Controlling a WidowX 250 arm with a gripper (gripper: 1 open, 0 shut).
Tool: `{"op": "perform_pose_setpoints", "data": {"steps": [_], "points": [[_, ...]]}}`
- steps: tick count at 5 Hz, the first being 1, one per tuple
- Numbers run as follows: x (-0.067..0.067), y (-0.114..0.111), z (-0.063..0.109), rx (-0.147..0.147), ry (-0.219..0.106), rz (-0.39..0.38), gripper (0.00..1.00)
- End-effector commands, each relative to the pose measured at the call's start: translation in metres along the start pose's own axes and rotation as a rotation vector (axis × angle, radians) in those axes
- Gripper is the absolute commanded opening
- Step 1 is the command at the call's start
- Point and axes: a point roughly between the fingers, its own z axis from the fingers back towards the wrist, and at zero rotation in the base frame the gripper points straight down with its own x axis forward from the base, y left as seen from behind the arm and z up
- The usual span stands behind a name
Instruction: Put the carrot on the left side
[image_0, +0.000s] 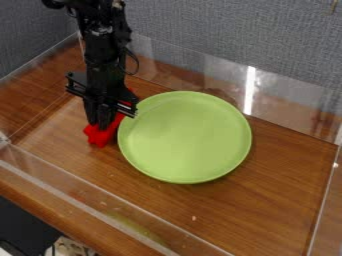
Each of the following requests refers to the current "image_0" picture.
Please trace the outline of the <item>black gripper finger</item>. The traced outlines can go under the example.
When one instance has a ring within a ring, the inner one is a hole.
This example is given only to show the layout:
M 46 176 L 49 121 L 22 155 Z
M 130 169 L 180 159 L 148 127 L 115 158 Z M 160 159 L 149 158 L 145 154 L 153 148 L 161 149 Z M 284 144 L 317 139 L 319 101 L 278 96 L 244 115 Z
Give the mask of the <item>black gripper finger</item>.
M 90 97 L 83 98 L 83 103 L 89 123 L 91 125 L 95 125 L 98 123 L 98 103 Z
M 115 114 L 117 108 L 111 104 L 102 104 L 98 107 L 98 123 L 101 130 L 109 129 L 109 126 L 114 121 Z

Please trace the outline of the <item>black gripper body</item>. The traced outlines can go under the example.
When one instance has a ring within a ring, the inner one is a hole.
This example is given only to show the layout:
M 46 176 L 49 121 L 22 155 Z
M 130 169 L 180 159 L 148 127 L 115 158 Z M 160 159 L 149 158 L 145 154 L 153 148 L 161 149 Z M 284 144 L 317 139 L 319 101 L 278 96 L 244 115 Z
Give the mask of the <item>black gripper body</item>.
M 66 90 L 82 100 L 89 95 L 117 95 L 115 90 L 126 86 L 126 65 L 106 63 L 89 65 L 85 72 L 69 72 Z

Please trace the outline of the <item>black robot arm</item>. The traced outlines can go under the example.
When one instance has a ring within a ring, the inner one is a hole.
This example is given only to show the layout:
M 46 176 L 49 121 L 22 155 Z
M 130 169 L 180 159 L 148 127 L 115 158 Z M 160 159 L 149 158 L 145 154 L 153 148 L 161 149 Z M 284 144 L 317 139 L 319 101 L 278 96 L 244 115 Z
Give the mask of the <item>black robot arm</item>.
M 85 42 L 85 72 L 69 72 L 66 89 L 83 99 L 89 124 L 107 130 L 120 113 L 134 118 L 138 96 L 126 86 L 128 57 L 140 62 L 129 49 L 133 30 L 124 0 L 42 0 L 50 9 L 66 9 L 77 19 Z

